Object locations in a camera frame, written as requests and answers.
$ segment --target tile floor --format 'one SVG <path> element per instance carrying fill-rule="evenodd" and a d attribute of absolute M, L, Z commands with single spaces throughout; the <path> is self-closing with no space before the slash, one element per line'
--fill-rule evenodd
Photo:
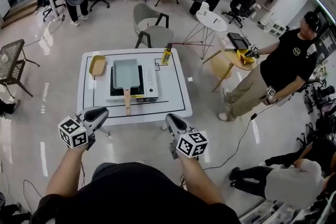
<path fill-rule="evenodd" d="M 81 56 L 94 50 L 134 48 L 137 37 L 132 26 L 132 9 L 137 1 L 128 0 L 127 4 L 124 0 L 110 1 L 110 9 L 98 4 L 90 13 L 89 20 L 81 22 L 79 27 L 70 25 L 65 10 L 66 19 L 62 24 L 61 21 L 55 22 L 52 15 L 43 23 L 42 14 L 38 13 L 0 31 L 1 45 L 23 38 L 27 46 L 24 48 L 26 56 L 41 65 L 38 68 L 28 63 L 22 77 L 23 84 L 34 97 L 29 97 L 17 86 L 10 87 L 12 94 L 20 98 L 22 104 L 15 115 L 0 119 L 0 158 L 4 171 L 0 175 L 0 188 L 11 200 L 19 201 L 28 208 L 23 196 L 24 179 L 30 180 L 41 194 L 44 193 L 66 151 L 59 139 L 57 124 L 76 112 Z M 180 5 L 175 0 L 161 0 L 156 8 L 169 14 L 175 41 L 182 41 L 196 24 L 188 13 L 191 1 L 179 1 Z M 215 12 L 228 11 L 230 1 L 221 0 Z M 149 1 L 152 7 L 155 3 L 156 0 Z M 277 41 L 249 19 L 244 21 L 242 30 L 252 43 L 260 47 Z M 239 28 L 231 24 L 228 31 L 239 33 Z M 48 37 L 29 45 L 42 36 Z M 222 89 L 211 93 L 218 78 L 213 75 L 209 64 L 202 65 L 201 59 L 193 51 L 195 48 L 176 46 L 176 49 L 185 78 L 193 77 L 192 82 L 187 82 L 193 108 L 193 116 L 188 120 L 198 129 L 205 130 L 210 139 L 207 152 L 201 158 L 202 166 L 218 166 L 235 152 L 251 113 L 235 122 L 220 121 L 217 115 L 223 110 Z M 214 51 L 215 47 L 210 48 L 207 55 Z M 246 74 L 233 68 L 232 76 L 222 83 L 222 87 L 232 90 Z M 0 97 L 4 101 L 9 100 L 4 88 L 0 88 Z M 260 105 L 254 112 L 264 108 L 264 105 Z M 207 170 L 210 178 L 221 187 L 227 204 L 238 215 L 254 207 L 260 199 L 231 189 L 229 171 L 236 166 L 248 168 L 267 157 L 292 152 L 299 146 L 296 137 L 305 131 L 304 126 L 309 121 L 303 97 L 296 94 L 284 106 L 269 109 L 250 124 L 237 155 L 225 166 Z M 98 136 L 93 148 L 83 157 L 86 182 L 102 162 L 122 163 L 142 159 L 178 183 L 181 167 L 178 160 L 174 161 L 170 155 L 170 135 L 162 132 L 160 126 L 161 122 L 152 122 L 107 127 L 111 137 Z M 32 186 L 27 184 L 25 195 L 35 211 L 39 197 Z"/>

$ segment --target cable connector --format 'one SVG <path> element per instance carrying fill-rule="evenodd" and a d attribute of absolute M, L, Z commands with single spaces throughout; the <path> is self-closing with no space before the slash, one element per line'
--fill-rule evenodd
<path fill-rule="evenodd" d="M 254 114 L 251 116 L 251 121 L 254 120 L 257 116 L 258 116 L 258 114 L 257 114 L 257 113 L 254 113 Z"/>

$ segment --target ceiling light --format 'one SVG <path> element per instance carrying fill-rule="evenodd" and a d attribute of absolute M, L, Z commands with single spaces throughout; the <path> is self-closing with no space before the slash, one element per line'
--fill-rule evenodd
<path fill-rule="evenodd" d="M 328 17 L 331 19 L 331 21 L 335 24 L 336 22 L 335 22 L 335 19 L 332 17 L 332 15 L 330 14 L 330 12 L 326 9 L 326 7 L 321 3 L 321 1 L 320 0 L 316 0 L 319 4 L 320 4 L 320 6 L 321 6 L 321 8 L 324 10 L 324 12 L 328 15 Z"/>

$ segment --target wooden pan handle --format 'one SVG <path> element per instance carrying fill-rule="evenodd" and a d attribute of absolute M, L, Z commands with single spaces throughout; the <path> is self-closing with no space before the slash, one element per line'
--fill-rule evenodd
<path fill-rule="evenodd" d="M 130 99 L 131 99 L 131 90 L 125 90 L 124 89 L 124 98 L 125 98 L 125 105 L 126 105 L 126 116 L 131 115 L 131 105 L 130 105 Z"/>

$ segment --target gray armchair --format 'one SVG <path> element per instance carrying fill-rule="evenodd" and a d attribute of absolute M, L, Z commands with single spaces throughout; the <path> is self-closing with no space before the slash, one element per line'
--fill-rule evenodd
<path fill-rule="evenodd" d="M 166 27 L 158 25 L 162 17 L 166 19 Z M 146 30 L 141 30 L 139 23 L 148 18 L 157 18 L 158 20 L 155 25 L 148 27 Z M 136 49 L 140 43 L 144 43 L 149 48 L 165 48 L 168 43 L 173 41 L 174 32 L 169 29 L 169 16 L 149 8 L 145 3 L 139 3 L 134 7 L 133 26 L 138 36 Z"/>

